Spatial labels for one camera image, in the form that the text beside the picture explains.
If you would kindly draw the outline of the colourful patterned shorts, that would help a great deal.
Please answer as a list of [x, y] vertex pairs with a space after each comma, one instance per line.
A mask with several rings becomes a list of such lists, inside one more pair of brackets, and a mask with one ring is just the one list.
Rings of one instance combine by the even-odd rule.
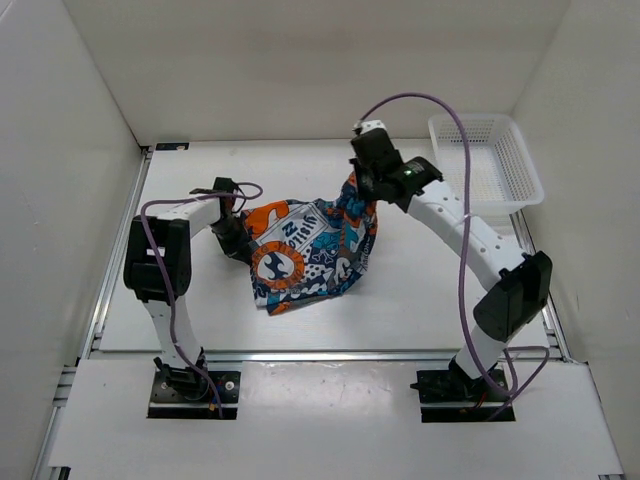
[[378, 230], [377, 203], [359, 197], [354, 175], [333, 200], [281, 200], [240, 219], [255, 304], [270, 315], [344, 294], [367, 271]]

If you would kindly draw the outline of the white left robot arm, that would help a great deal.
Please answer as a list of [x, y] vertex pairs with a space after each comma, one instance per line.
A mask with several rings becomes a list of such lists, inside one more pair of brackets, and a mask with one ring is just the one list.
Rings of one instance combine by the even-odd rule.
[[235, 206], [251, 199], [247, 185], [218, 177], [211, 188], [196, 188], [186, 198], [145, 203], [131, 220], [125, 253], [124, 284], [150, 315], [161, 347], [157, 369], [185, 400], [207, 400], [214, 408], [222, 406], [220, 391], [186, 305], [191, 241], [209, 230], [227, 257], [249, 265], [250, 238]]

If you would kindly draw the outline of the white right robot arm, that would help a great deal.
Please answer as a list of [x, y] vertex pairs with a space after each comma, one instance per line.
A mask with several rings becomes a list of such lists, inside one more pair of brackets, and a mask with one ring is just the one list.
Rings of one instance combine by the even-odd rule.
[[445, 401], [470, 400], [494, 383], [488, 375], [503, 351], [546, 306], [552, 261], [543, 252], [527, 254], [465, 212], [431, 162], [403, 160], [382, 122], [357, 126], [351, 146], [359, 195], [394, 204], [428, 227], [459, 256], [459, 273], [473, 272], [485, 290], [473, 309], [475, 324], [463, 327], [464, 346], [429, 386]]

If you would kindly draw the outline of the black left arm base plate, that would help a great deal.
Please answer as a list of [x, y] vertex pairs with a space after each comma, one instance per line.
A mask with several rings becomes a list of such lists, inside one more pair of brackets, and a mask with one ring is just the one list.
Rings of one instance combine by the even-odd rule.
[[182, 420], [235, 420], [241, 390], [241, 372], [238, 370], [210, 370], [209, 377], [216, 386], [221, 400], [219, 409], [209, 384], [200, 376], [195, 388], [178, 386], [166, 372], [154, 374], [147, 417], [149, 419]]

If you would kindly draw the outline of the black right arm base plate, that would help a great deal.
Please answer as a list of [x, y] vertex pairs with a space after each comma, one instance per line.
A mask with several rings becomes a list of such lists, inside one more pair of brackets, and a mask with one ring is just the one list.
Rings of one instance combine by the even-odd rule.
[[418, 370], [410, 385], [418, 394], [422, 423], [515, 422], [508, 396], [483, 378], [468, 388], [449, 370]]

